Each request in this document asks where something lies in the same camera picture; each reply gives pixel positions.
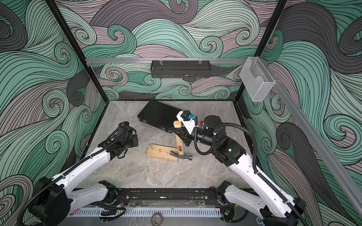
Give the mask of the wooden handle claw hammer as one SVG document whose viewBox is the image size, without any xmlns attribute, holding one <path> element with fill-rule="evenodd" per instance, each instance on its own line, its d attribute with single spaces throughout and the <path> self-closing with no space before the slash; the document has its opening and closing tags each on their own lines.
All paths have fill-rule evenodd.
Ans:
<svg viewBox="0 0 362 226">
<path fill-rule="evenodd" d="M 174 121 L 173 126 L 175 129 L 182 128 L 182 123 L 180 121 Z M 183 140 L 176 134 L 176 143 L 178 147 L 178 151 L 170 151 L 170 155 L 177 157 L 178 159 L 188 159 L 192 161 L 192 155 L 186 155 L 184 153 Z"/>
</svg>

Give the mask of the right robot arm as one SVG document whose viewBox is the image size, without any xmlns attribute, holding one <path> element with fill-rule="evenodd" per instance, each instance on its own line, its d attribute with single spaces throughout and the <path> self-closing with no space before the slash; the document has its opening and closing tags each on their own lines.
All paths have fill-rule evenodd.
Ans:
<svg viewBox="0 0 362 226">
<path fill-rule="evenodd" d="M 212 154 L 220 163 L 237 173 L 256 192 L 255 195 L 237 188 L 230 182 L 219 186 L 219 194 L 227 202 L 236 204 L 258 216 L 266 226 L 306 226 L 302 216 L 305 202 L 294 198 L 276 185 L 256 164 L 257 144 L 253 134 L 245 127 L 222 122 L 220 117 L 209 115 L 200 128 L 197 116 L 190 111 L 180 111 L 177 120 L 181 123 L 173 133 L 185 145 L 194 143 L 200 155 Z M 234 139 L 227 136 L 227 127 L 243 131 L 252 140 L 252 155 Z"/>
</svg>

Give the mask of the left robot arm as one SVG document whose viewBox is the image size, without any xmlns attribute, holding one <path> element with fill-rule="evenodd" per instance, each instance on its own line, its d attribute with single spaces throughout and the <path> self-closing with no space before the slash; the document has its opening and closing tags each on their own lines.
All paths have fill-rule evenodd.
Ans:
<svg viewBox="0 0 362 226">
<path fill-rule="evenodd" d="M 18 226 L 25 225 L 28 211 L 40 220 L 40 226 L 56 226 L 76 210 L 93 204 L 111 211 L 121 211 L 117 205 L 116 187 L 102 180 L 94 186 L 75 188 L 96 169 L 114 158 L 125 157 L 129 148 L 138 146 L 137 131 L 125 121 L 99 144 L 91 154 L 52 178 L 43 177 L 35 185 L 32 198 L 22 207 L 17 218 Z"/>
</svg>

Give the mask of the wooden block with nails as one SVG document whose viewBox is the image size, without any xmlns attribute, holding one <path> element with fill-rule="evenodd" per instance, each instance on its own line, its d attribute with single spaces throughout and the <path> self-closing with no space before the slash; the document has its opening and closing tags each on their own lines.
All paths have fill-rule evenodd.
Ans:
<svg viewBox="0 0 362 226">
<path fill-rule="evenodd" d="M 146 152 L 146 156 L 148 158 L 158 159 L 167 162 L 178 162 L 178 158 L 171 155 L 171 151 L 178 152 L 178 149 L 173 147 L 150 144 Z"/>
</svg>

